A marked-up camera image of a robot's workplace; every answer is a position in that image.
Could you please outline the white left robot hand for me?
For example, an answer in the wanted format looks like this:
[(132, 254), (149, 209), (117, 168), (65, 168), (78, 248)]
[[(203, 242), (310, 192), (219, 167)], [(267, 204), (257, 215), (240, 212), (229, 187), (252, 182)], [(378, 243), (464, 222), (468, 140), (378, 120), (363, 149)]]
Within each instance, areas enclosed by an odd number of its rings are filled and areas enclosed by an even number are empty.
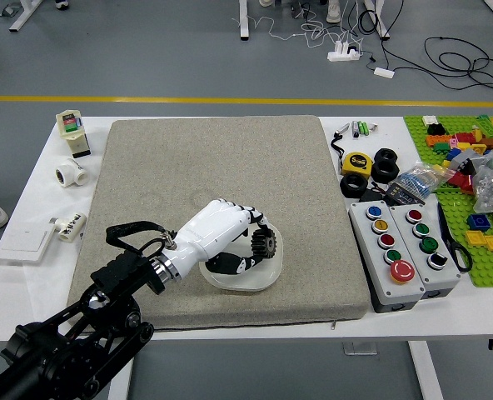
[[(248, 234), (253, 223), (250, 257), (240, 257), (224, 249)], [(174, 249), (163, 249), (158, 260), (175, 280), (184, 278), (199, 262), (213, 273), (239, 275), (276, 254), (276, 235), (268, 219), (254, 207), (237, 205), (224, 199), (210, 201), (177, 233)]]

